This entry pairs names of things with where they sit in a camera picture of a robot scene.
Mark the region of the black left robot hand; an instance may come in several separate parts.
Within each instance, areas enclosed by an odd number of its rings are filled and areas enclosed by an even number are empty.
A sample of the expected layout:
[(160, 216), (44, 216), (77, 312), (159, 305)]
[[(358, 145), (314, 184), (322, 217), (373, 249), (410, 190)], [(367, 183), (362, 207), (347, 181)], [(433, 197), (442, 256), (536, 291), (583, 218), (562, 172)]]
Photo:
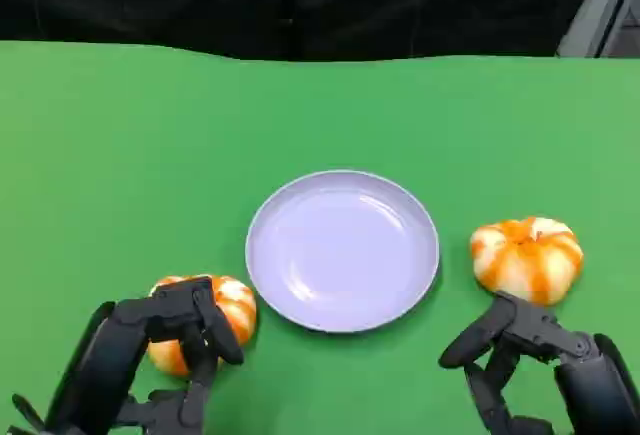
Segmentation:
[[(178, 341), (190, 375), (185, 388), (130, 396), (152, 342)], [(153, 295), (106, 302), (94, 313), (56, 389), (44, 422), (51, 434), (106, 434), (121, 426), (146, 434), (200, 434), (218, 362), (243, 351), (209, 280), (159, 287)]]

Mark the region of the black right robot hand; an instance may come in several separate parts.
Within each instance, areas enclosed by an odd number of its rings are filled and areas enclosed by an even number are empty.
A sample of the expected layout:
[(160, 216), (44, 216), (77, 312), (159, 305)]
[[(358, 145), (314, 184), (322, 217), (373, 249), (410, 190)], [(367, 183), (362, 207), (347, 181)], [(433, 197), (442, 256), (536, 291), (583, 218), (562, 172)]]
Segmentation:
[(551, 434), (550, 422), (510, 413), (502, 395), (523, 356), (556, 361), (554, 379), (576, 434), (636, 434), (639, 392), (615, 343), (569, 331), (555, 314), (506, 292), (444, 350), (444, 369), (463, 369), (491, 434)]

